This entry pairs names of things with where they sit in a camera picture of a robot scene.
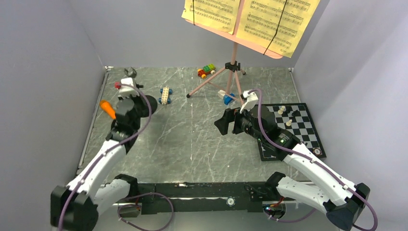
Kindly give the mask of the orange toy microphone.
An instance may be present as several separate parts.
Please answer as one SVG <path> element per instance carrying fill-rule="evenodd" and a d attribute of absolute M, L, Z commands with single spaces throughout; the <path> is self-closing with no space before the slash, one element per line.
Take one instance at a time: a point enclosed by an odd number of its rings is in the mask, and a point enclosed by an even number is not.
<path fill-rule="evenodd" d="M 113 120 L 116 119 L 115 110 L 108 101 L 101 100 L 99 106 L 103 111 L 105 111 L 110 116 L 111 119 Z"/>

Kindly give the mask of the pink music stand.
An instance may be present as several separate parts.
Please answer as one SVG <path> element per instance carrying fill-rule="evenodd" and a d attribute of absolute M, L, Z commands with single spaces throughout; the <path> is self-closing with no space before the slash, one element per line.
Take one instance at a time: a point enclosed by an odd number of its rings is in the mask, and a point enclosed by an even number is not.
<path fill-rule="evenodd" d="M 240 39 L 240 38 L 236 37 L 244 2 L 245 2 L 245 0 L 240 1 L 238 16 L 237 16 L 237 20 L 236 20 L 236 24 L 235 24 L 235 29 L 234 29 L 232 34 L 222 32 L 222 31 L 218 31 L 218 30 L 215 30 L 213 28 L 210 28 L 210 27 L 207 27 L 207 26 L 204 26 L 204 25 L 201 25 L 201 24 L 196 24 L 196 23 L 193 23 L 193 22 L 191 22 L 189 20 L 186 20 L 187 22 L 189 22 L 189 23 L 191 23 L 191 24 L 193 24 L 195 26 L 198 26 L 198 27 L 203 28 L 203 29 L 205 29 L 207 31 L 215 33 L 215 34 L 217 34 L 217 35 L 219 35 L 221 37 L 224 37 L 224 38 L 226 38 L 226 39 L 233 42 L 233 51 L 232 51 L 232 55 L 231 55 L 231 60 L 229 62 L 225 63 L 225 66 L 223 68 L 221 68 L 219 71 L 217 71 L 215 74 L 213 74 L 213 76 L 206 78 L 206 80 L 201 85 L 199 85 L 196 89 L 194 89 L 193 91 L 188 93 L 187 94 L 188 98 L 191 97 L 195 92 L 200 90 L 203 86 L 205 86 L 206 84 L 209 84 L 214 77 L 218 76 L 219 74 L 223 73 L 226 70 L 229 71 L 229 78 L 228 78 L 228 81 L 227 81 L 227 88 L 225 89 L 226 95 L 228 95 L 228 96 L 230 95 L 232 81 L 236 82 L 238 92 L 242 91 L 240 83 L 239 83 L 239 79 L 238 79 L 238 73 L 241 72 L 243 75 L 245 75 L 246 72 L 241 69 L 241 65 L 236 59 L 238 45 L 245 46 L 245 47 L 250 48 L 250 49 L 252 49 L 252 50 L 254 50 L 254 51 L 258 52 L 258 53 L 261 53 L 260 51 L 262 49 L 262 47 L 257 45 L 257 44 L 254 44 L 252 42 L 248 42 L 248 41 L 246 41 L 244 39 Z M 274 59 L 280 59 L 280 58 L 283 57 L 283 56 L 281 56 L 281 55 L 279 55 L 277 53 L 274 53 L 272 51 L 267 51 L 267 53 L 263 54 L 263 55 L 268 56 L 270 58 L 274 58 Z"/>

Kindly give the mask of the black microphone stand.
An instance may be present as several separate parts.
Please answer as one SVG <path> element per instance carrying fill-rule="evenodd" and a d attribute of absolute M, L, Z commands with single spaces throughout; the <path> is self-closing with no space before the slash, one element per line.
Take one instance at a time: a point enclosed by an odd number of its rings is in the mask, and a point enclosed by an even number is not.
<path fill-rule="evenodd" d="M 136 78 L 137 71 L 133 67 L 128 67 L 124 69 L 124 73 L 127 77 Z"/>

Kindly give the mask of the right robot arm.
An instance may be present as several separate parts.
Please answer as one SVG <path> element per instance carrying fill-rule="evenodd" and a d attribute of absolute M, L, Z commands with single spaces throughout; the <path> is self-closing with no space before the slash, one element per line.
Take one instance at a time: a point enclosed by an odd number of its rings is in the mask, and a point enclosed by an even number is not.
<path fill-rule="evenodd" d="M 274 157 L 298 169 L 314 186 L 273 173 L 265 183 L 269 199 L 292 198 L 321 211 L 341 230 L 349 231 L 367 206 L 370 188 L 333 172 L 319 156 L 323 149 L 303 104 L 255 106 L 251 110 L 228 108 L 215 126 L 222 135 L 233 124 L 233 134 L 246 133 L 265 149 L 262 159 Z"/>

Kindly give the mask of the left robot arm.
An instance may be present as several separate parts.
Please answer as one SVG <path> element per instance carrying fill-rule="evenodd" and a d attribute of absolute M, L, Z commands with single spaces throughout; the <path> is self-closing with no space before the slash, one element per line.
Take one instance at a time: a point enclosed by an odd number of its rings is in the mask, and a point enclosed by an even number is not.
<path fill-rule="evenodd" d="M 124 199 L 134 201 L 139 195 L 137 178 L 117 175 L 102 186 L 112 168 L 133 147 L 145 129 L 142 118 L 151 119 L 158 103 L 151 95 L 120 98 L 105 141 L 99 152 L 71 182 L 56 186 L 51 193 L 51 225 L 59 231 L 91 231 L 98 218 L 112 204 Z"/>

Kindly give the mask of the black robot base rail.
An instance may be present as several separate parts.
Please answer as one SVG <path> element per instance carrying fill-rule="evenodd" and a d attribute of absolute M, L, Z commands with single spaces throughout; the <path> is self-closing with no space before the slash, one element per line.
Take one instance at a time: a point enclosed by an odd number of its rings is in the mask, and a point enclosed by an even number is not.
<path fill-rule="evenodd" d="M 240 211 L 262 212 L 281 197 L 264 182 L 140 183 L 138 192 L 118 201 L 138 204 L 143 215 L 164 212 Z"/>

